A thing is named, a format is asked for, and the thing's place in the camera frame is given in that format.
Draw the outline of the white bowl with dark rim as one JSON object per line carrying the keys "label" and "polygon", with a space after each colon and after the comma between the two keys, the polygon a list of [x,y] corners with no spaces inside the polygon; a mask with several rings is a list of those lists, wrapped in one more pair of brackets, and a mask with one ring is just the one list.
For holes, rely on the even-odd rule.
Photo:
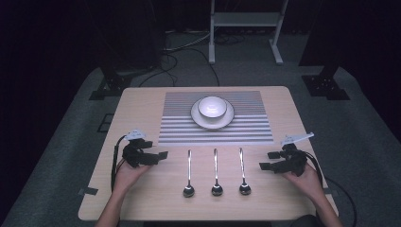
{"label": "white bowl with dark rim", "polygon": [[198,110],[204,117],[219,118],[226,113],[227,104],[218,96],[207,96],[200,100]]}

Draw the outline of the metal spoon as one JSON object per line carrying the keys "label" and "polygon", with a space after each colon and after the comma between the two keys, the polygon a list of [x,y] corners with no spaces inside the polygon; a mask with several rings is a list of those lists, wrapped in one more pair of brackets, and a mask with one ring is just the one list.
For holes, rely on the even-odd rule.
{"label": "metal spoon", "polygon": [[187,162],[188,162],[188,169],[187,169],[187,186],[183,190],[183,196],[185,198],[193,197],[195,194],[195,189],[191,184],[191,158],[192,158],[192,151],[189,150],[187,152]]}
{"label": "metal spoon", "polygon": [[241,195],[247,196],[252,193],[252,190],[251,187],[246,182],[243,148],[239,149],[239,160],[240,160],[241,175],[242,175],[242,184],[239,187],[239,192]]}
{"label": "metal spoon", "polygon": [[215,197],[221,196],[223,194],[223,188],[218,183],[218,150],[214,149],[214,170],[215,170],[215,183],[211,189],[212,195]]}

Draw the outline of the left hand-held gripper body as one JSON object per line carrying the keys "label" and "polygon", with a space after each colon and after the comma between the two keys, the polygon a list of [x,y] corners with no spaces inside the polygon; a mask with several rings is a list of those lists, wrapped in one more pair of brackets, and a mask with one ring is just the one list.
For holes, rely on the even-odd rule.
{"label": "left hand-held gripper body", "polygon": [[138,148],[140,141],[147,141],[145,137],[146,135],[138,129],[130,131],[124,137],[129,143],[123,148],[122,159],[125,159],[132,167],[146,166],[147,156],[154,154],[144,152],[144,148]]}

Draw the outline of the striped placemat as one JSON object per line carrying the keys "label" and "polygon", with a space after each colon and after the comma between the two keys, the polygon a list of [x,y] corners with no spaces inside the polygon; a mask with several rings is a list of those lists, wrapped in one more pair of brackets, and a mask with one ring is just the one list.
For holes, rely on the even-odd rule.
{"label": "striped placemat", "polygon": [[[222,126],[212,129],[193,117],[198,103],[217,96],[227,101]],[[160,146],[223,146],[273,144],[270,121],[259,91],[167,92],[158,144]]]}

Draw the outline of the white metal stand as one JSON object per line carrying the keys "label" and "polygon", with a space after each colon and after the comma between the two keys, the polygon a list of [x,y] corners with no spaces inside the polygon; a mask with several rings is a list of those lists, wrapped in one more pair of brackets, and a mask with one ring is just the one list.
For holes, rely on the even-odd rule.
{"label": "white metal stand", "polygon": [[277,12],[219,12],[215,10],[216,0],[210,0],[210,2],[208,61],[211,64],[216,62],[215,30],[217,27],[274,27],[274,36],[269,40],[270,49],[275,62],[278,65],[284,63],[277,43],[289,0],[283,0],[282,7]]}

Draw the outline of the person's right hand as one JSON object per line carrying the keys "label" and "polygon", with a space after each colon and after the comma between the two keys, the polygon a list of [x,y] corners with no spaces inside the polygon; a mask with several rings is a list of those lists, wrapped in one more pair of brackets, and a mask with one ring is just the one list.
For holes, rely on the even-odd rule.
{"label": "person's right hand", "polygon": [[283,177],[300,189],[312,202],[319,203],[325,199],[317,172],[309,164],[305,165],[305,171],[301,176],[287,172],[283,174]]}

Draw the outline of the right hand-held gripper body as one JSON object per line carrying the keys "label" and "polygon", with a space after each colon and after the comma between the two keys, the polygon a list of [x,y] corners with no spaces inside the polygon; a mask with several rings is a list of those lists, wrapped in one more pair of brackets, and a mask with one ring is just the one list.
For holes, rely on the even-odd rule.
{"label": "right hand-held gripper body", "polygon": [[295,143],[313,136],[313,132],[305,134],[286,135],[285,138],[281,141],[282,151],[284,154],[284,158],[286,159],[286,163],[288,164],[288,169],[297,177],[301,176],[305,171],[308,153],[297,149]]}

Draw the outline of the person's left hand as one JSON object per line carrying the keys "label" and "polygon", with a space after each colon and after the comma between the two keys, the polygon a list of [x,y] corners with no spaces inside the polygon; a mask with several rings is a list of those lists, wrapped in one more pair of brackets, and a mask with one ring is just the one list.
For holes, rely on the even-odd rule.
{"label": "person's left hand", "polygon": [[126,194],[140,177],[150,169],[151,166],[132,167],[125,159],[122,159],[117,166],[113,192]]}

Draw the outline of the dark floor hatch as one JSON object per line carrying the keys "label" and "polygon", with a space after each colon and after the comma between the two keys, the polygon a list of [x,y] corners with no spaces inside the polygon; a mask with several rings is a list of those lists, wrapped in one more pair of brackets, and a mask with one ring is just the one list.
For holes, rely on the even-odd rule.
{"label": "dark floor hatch", "polygon": [[113,113],[105,113],[96,131],[100,133],[108,132],[112,122]]}

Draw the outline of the black stand base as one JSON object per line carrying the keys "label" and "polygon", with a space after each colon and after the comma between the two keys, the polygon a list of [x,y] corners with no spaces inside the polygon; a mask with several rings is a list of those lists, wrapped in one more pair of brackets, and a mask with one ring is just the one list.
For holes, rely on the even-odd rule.
{"label": "black stand base", "polygon": [[347,93],[334,80],[337,64],[327,64],[319,75],[303,75],[302,80],[311,96],[323,96],[327,100],[349,100]]}
{"label": "black stand base", "polygon": [[100,65],[100,71],[103,74],[103,80],[91,93],[90,100],[103,100],[107,96],[121,96],[123,91],[131,85],[131,78],[118,74],[110,63],[103,62]]}

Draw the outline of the person's dark clothing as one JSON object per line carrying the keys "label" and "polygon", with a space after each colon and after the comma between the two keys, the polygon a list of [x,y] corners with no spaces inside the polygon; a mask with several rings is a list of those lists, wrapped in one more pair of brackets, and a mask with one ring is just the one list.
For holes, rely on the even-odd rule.
{"label": "person's dark clothing", "polygon": [[305,215],[294,220],[289,227],[319,227],[319,223],[315,216]]}

